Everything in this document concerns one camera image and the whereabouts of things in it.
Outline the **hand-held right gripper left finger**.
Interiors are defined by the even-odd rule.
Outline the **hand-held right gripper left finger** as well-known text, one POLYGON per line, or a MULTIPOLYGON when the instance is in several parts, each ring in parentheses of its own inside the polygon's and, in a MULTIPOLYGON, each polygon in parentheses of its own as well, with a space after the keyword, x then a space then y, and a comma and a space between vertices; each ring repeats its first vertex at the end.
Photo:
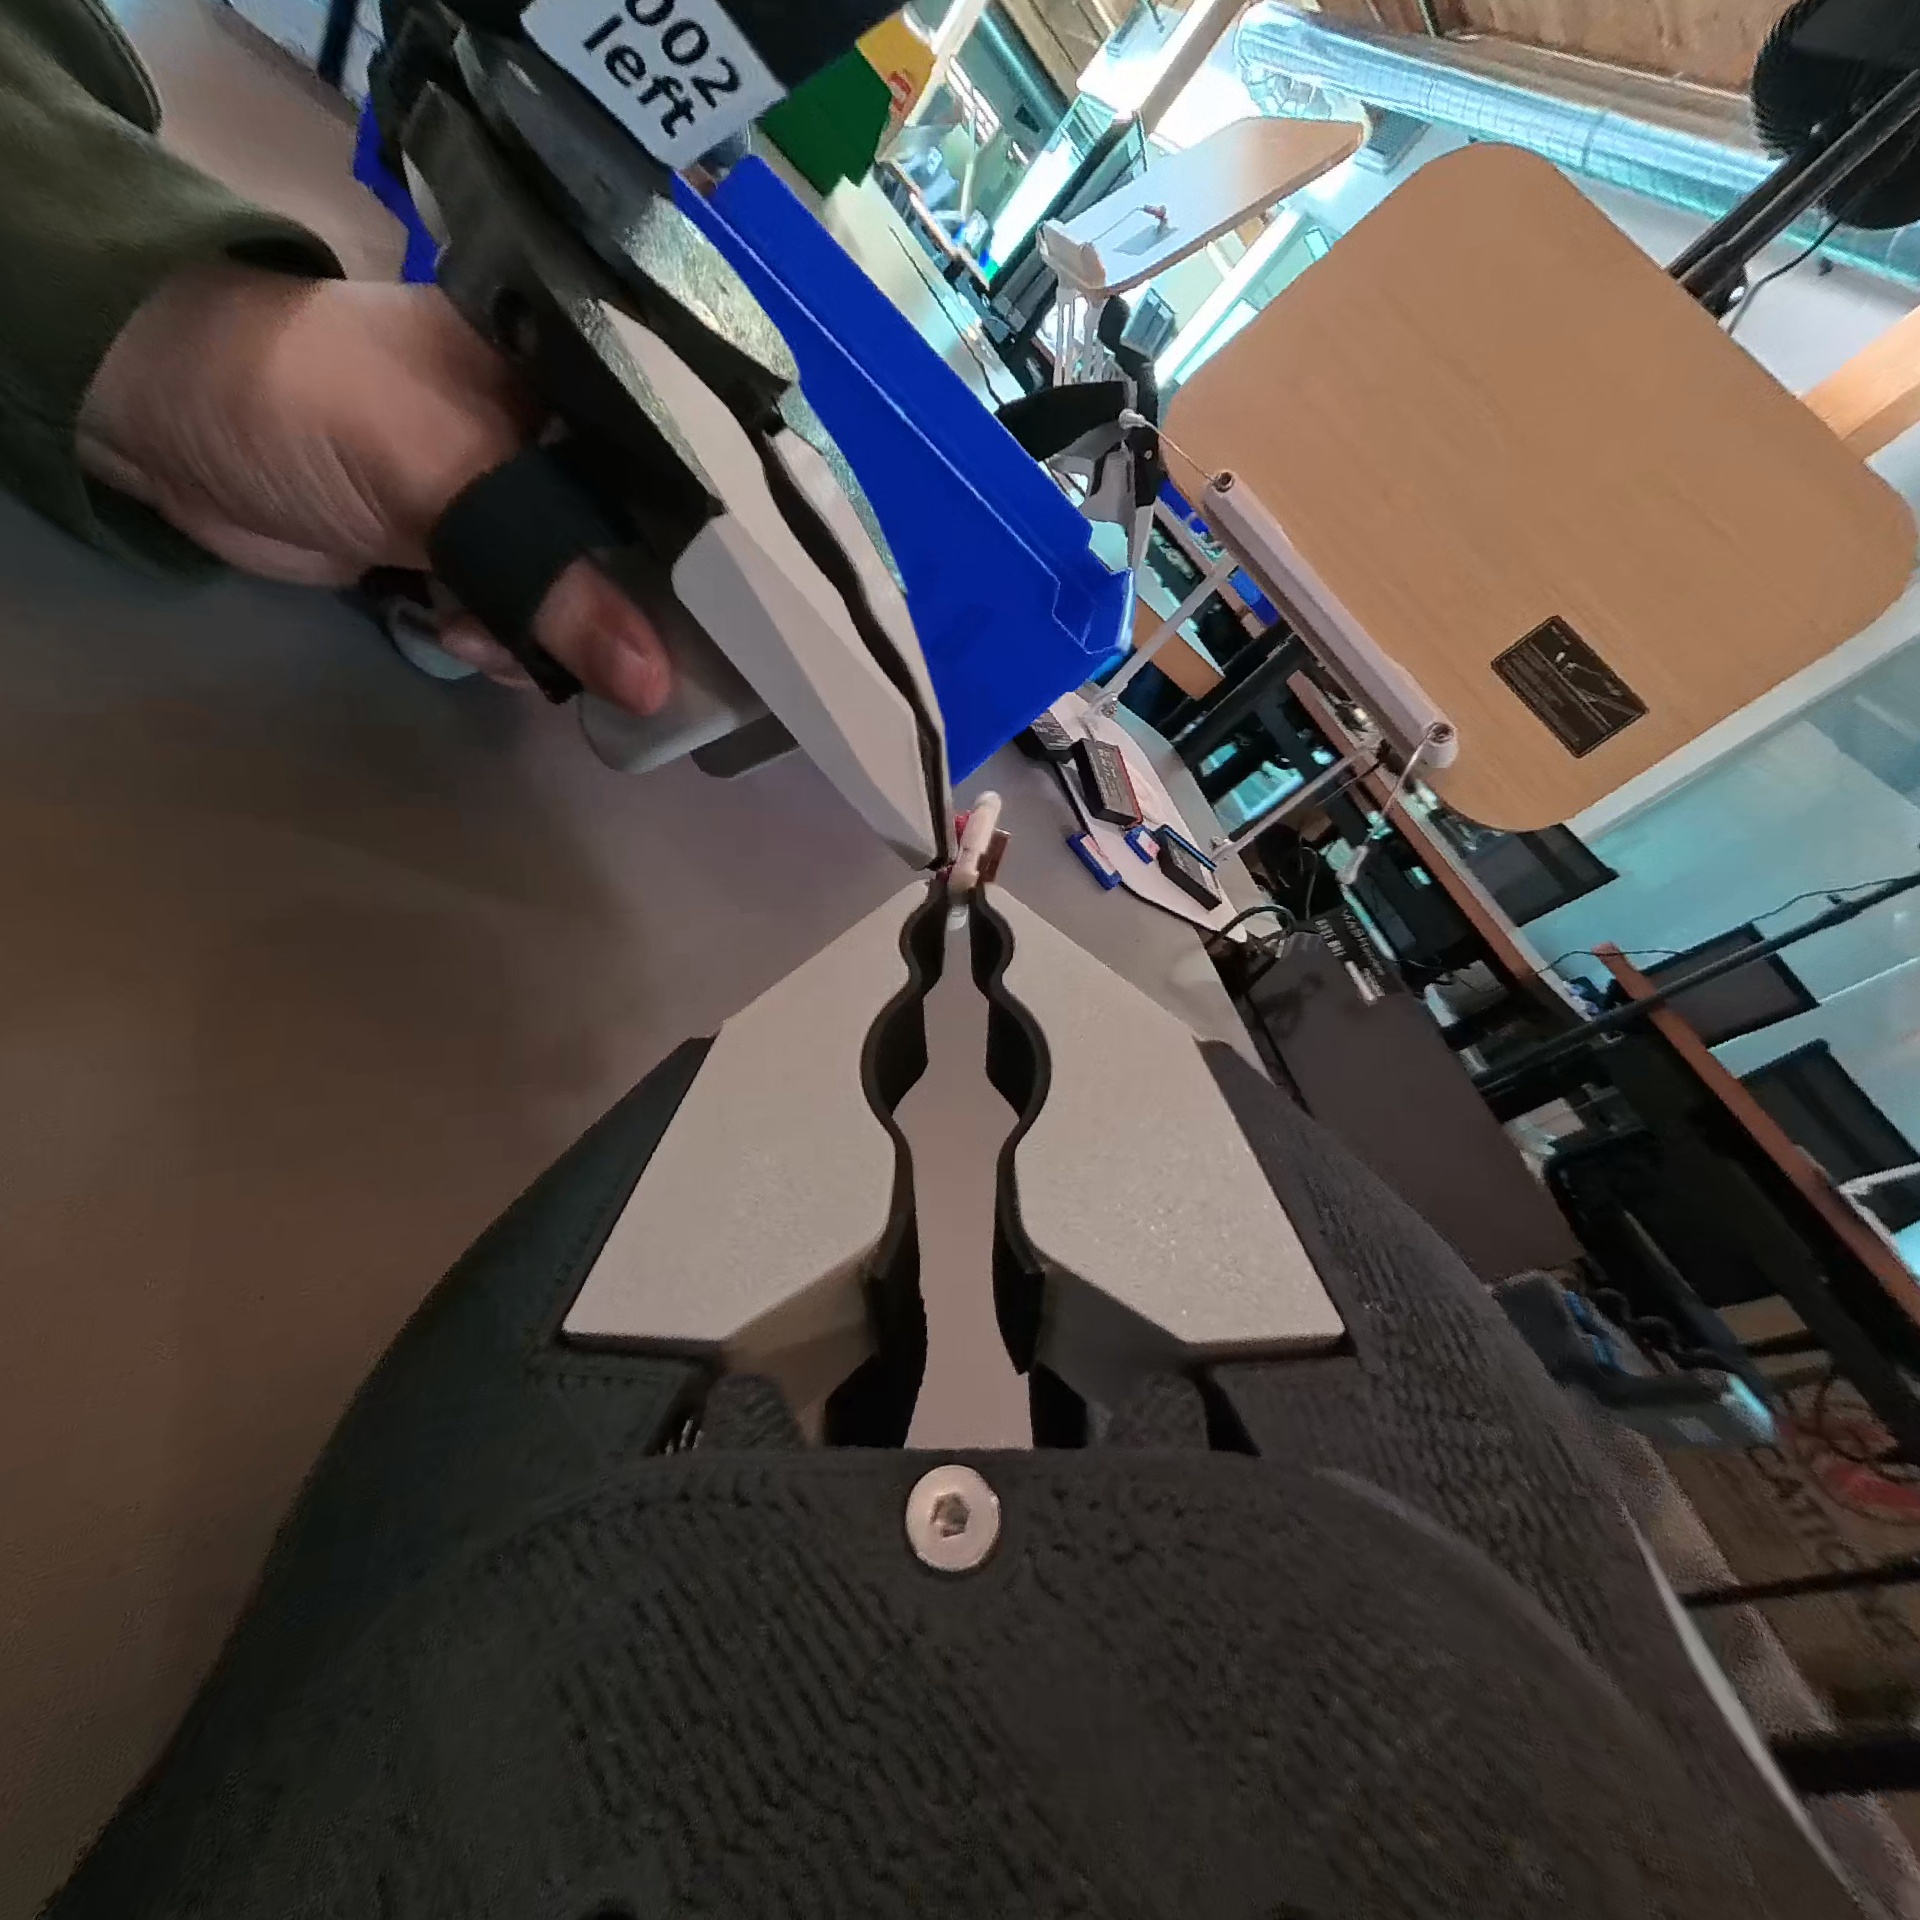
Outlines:
POLYGON ((570 1346, 761 1377, 830 1448, 898 1450, 925 1373, 915 1162, 943 885, 915 880, 727 1020, 559 1321, 570 1346))

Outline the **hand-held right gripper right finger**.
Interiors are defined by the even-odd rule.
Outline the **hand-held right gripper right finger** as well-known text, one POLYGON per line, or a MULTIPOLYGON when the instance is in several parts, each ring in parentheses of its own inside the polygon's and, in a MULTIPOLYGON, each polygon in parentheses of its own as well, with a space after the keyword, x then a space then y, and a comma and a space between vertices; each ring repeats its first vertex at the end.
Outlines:
POLYGON ((996 1155, 991 1297, 1037 1450, 1155 1380, 1321 1360, 1346 1321, 1222 1088, 1244 1067, 1002 888, 966 915, 996 1155))

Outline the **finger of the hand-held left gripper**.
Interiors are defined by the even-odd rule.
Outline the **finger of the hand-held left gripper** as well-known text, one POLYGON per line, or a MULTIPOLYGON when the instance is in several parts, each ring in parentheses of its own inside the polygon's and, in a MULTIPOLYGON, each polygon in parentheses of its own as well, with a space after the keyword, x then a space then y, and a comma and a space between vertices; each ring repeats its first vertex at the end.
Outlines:
POLYGON ((718 373, 697 370, 613 301, 598 304, 596 345, 691 469, 703 510, 691 533, 655 534, 660 560, 613 564, 660 630, 671 696, 649 717, 598 701, 596 756, 636 778, 682 758, 711 778, 738 778, 803 753, 909 869, 924 872, 901 852, 905 802, 922 796, 913 758, 882 753, 881 772, 869 774, 846 731, 846 722, 901 716, 895 696, 860 652, 844 603, 772 494, 772 434, 793 425, 841 474, 893 568, 841 449, 793 382, 780 380, 770 414, 749 421, 746 400, 721 393, 718 373))
POLYGON ((903 804, 901 852, 917 866, 943 872, 955 858, 946 726, 905 593, 841 474, 793 425, 772 434, 772 494, 786 528, 844 603, 860 652, 901 708, 884 722, 846 722, 855 762, 877 774, 882 753, 913 758, 919 797, 903 804))

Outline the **white and red lego assembly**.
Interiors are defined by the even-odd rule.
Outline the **white and red lego assembly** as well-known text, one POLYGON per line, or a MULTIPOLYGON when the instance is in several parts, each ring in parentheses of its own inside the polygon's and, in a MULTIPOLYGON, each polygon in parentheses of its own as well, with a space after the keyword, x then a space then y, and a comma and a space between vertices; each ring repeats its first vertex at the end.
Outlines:
POLYGON ((969 929, 971 915, 989 888, 1006 849, 1002 829, 1002 794, 982 789, 958 824, 955 854, 929 890, 941 909, 934 947, 943 950, 955 933, 969 929))

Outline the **person's left forearm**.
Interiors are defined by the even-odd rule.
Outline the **person's left forearm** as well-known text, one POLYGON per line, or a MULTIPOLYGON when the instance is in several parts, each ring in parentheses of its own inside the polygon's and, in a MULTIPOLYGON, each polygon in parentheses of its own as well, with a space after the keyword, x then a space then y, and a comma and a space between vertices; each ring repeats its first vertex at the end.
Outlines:
POLYGON ((147 67, 103 5, 2 8, 2 485, 79 545, 155 579, 222 564, 79 465, 110 348, 171 277, 236 266, 340 278, 308 229, 159 142, 147 67))

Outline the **person's left hand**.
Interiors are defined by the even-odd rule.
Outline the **person's left hand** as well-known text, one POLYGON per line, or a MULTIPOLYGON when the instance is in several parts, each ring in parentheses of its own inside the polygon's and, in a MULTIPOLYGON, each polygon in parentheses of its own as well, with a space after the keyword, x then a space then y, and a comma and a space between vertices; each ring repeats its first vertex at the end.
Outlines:
POLYGON ((427 571, 449 505, 542 433, 442 290, 225 262, 135 312, 79 405, 78 454, 222 562, 349 588, 427 571))

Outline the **blue plastic bin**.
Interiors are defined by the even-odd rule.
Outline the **blue plastic bin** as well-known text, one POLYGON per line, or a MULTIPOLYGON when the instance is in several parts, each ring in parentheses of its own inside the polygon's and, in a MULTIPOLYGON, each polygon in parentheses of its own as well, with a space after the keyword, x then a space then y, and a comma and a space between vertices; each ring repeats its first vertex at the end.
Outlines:
MULTIPOLYGON (((678 203, 743 269, 795 345, 803 390, 866 491, 969 778, 1110 660, 1127 582, 979 395, 826 221, 749 156, 678 203)), ((649 717, 670 698, 658 626, 587 562, 547 594, 534 636, 585 693, 649 717)))

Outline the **white stand with black clamp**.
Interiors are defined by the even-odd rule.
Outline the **white stand with black clamp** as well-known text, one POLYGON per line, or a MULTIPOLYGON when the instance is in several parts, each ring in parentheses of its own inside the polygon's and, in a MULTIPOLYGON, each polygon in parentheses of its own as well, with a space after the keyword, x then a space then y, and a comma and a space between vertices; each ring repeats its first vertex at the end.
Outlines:
POLYGON ((1171 238, 1163 203, 1127 208, 1091 238, 1065 224, 1039 229, 1053 274, 1051 380, 998 408, 996 421, 1062 490, 1079 488, 1089 521, 1125 538, 1125 568, 1147 560, 1150 528, 1167 469, 1161 449, 1156 357, 1134 337, 1134 309, 1109 285, 1105 244, 1155 253, 1171 238))

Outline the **green screen panel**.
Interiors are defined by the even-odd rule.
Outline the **green screen panel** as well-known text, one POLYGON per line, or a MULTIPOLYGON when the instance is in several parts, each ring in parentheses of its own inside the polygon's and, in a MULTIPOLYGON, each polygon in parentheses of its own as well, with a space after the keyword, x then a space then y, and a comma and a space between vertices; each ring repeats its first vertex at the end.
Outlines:
POLYGON ((770 108, 759 132, 826 198, 870 171, 893 110, 886 77, 853 48, 770 108))

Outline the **white tray with SD cards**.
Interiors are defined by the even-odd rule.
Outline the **white tray with SD cards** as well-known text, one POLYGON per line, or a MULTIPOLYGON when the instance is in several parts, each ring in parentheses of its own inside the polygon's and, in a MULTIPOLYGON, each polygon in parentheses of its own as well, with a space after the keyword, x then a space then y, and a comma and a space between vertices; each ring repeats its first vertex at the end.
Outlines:
POLYGON ((1071 811, 1071 826, 1065 837, 1069 832, 1091 832, 1121 873, 1121 890, 1116 891, 1102 891, 1095 885, 1102 893, 1127 893, 1140 905, 1150 905, 1171 920, 1199 929, 1204 936, 1219 936, 1237 915, 1250 915, 1249 922, 1238 923, 1237 937, 1245 939, 1258 931, 1258 908, 1263 905, 1262 888, 1250 877, 1242 854, 1225 849, 1227 832, 1219 827, 1211 804, 1203 797, 1197 782, 1180 755, 1147 722, 1127 708, 1116 708, 1113 713, 1093 712, 1079 696, 1068 693, 1061 701, 1045 708, 1022 742, 1039 750, 1039 756, 1051 765, 1055 785, 1062 789, 1071 811), (1122 747, 1145 811, 1145 824, 1138 829, 1155 832, 1159 826, 1167 826, 1206 858, 1217 866, 1217 885, 1222 893, 1221 908, 1206 912, 1185 899, 1161 877, 1159 869, 1142 869, 1134 862, 1130 849, 1122 843, 1127 832, 1098 824, 1086 814, 1071 770, 1071 742, 1079 736, 1105 736, 1122 747))

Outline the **grey power strip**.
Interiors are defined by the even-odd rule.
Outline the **grey power strip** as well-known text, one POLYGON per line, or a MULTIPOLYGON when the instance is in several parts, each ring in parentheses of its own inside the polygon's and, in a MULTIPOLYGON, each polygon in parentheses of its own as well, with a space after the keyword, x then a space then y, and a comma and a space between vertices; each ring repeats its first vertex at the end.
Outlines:
POLYGON ((1773 1450, 1780 1424, 1746 1380, 1717 1365, 1639 1353, 1598 1308, 1546 1273, 1494 1285, 1493 1299, 1547 1378, 1658 1450, 1773 1450))

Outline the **wooden desk with black legs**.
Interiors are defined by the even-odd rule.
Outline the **wooden desk with black legs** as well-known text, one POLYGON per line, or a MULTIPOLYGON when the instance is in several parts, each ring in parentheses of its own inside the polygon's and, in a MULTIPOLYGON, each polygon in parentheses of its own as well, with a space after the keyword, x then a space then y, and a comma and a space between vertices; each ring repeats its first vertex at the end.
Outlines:
POLYGON ((1598 960, 1622 994, 1617 1037, 1643 1041, 1649 1088, 1631 1101, 1681 1165, 1687 1198, 1757 1268, 1761 1297, 1787 1306, 1854 1388, 1893 1458, 1916 1467, 1916 1270, 1898 1240, 1683 1017, 1689 976, 1658 988, 1617 944, 1601 944, 1598 960))

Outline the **wooden tabletop tilted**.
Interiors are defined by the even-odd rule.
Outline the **wooden tabletop tilted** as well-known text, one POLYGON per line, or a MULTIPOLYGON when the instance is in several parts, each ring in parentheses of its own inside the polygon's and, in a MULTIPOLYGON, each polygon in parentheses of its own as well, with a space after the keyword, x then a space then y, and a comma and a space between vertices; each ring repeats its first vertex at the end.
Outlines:
POLYGON ((1577 814, 1866 634, 1907 500, 1563 174, 1415 171, 1167 405, 1454 730, 1508 832, 1577 814))

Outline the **black standing fan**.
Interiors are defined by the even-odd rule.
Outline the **black standing fan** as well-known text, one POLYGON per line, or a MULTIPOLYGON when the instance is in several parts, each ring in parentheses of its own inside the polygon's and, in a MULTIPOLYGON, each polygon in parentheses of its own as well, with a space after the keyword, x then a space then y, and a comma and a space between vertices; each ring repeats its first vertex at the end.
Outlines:
POLYGON ((1772 170, 1667 274, 1721 320, 1755 257, 1802 219, 1817 251, 1843 227, 1918 217, 1918 5, 1802 3, 1762 42, 1746 101, 1772 170))

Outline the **silver ventilation duct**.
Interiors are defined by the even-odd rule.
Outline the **silver ventilation duct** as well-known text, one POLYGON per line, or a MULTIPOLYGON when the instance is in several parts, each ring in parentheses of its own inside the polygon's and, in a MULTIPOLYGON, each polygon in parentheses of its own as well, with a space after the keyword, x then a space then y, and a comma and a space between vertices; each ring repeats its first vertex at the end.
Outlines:
POLYGON ((1326 11, 1250 5, 1234 59, 1253 93, 1301 83, 1692 212, 1726 212, 1780 165, 1737 96, 1583 56, 1500 56, 1487 40, 1412 40, 1326 11))

